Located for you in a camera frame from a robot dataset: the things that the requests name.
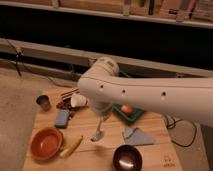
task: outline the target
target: concrete floor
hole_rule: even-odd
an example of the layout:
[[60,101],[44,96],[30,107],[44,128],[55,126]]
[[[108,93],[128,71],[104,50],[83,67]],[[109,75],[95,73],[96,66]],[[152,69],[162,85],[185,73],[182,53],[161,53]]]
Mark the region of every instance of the concrete floor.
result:
[[[55,86],[40,76],[23,73],[19,78],[15,71],[0,68],[0,171],[22,170],[37,109],[35,99],[42,90],[52,87]],[[187,122],[170,131],[171,137],[181,143],[189,142],[192,134],[193,128]],[[174,146],[183,171],[209,171],[199,125],[191,147]]]

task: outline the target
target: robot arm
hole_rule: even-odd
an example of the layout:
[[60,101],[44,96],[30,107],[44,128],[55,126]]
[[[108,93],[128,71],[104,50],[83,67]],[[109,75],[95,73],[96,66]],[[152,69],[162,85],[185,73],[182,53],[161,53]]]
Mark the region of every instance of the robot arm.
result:
[[114,103],[129,104],[213,126],[212,78],[119,78],[117,63],[99,60],[82,75],[78,88],[92,110],[107,115]]

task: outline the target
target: yellow banana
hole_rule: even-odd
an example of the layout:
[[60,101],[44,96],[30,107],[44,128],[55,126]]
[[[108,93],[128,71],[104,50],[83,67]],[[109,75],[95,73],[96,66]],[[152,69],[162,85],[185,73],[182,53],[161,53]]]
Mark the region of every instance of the yellow banana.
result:
[[75,149],[81,144],[82,140],[83,140],[83,136],[73,140],[73,142],[71,142],[71,144],[60,153],[60,157],[66,158],[70,156],[75,151]]

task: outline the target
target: shelf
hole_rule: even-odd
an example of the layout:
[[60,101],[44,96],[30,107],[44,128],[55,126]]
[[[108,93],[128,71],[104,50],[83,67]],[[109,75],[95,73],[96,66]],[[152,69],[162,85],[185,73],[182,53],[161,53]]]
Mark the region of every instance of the shelf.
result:
[[55,1],[57,0],[0,0],[0,5],[213,29],[212,21],[193,18],[177,22],[175,17],[165,17],[160,13],[148,15],[148,4],[141,7],[140,0],[132,0],[127,16],[123,15],[123,0],[60,0],[58,7],[53,6]]

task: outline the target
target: dark bowl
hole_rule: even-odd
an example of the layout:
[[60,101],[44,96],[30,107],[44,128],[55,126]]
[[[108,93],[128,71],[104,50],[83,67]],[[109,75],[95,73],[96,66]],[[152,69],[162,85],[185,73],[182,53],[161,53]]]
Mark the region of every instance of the dark bowl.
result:
[[113,165],[117,171],[141,171],[142,156],[135,147],[122,145],[114,153]]

